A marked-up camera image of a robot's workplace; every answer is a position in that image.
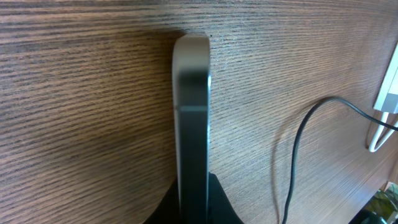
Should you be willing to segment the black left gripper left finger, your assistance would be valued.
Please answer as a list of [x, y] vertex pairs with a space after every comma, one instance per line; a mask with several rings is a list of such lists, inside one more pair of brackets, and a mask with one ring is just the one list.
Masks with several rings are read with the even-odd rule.
[[180, 224], [177, 179], [173, 181], [158, 207], [144, 224]]

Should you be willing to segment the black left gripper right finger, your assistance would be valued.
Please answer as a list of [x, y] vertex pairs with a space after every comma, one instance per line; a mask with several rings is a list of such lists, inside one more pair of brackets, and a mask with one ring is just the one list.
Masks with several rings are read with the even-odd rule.
[[212, 173], [209, 173], [208, 196], [208, 223], [243, 224], [231, 206], [217, 176]]

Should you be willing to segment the blue screen Galaxy smartphone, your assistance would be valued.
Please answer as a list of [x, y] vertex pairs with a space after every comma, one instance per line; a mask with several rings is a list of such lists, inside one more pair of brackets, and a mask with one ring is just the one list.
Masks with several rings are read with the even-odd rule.
[[210, 40], [187, 34], [172, 58], [178, 200], [183, 223], [208, 221], [210, 142]]

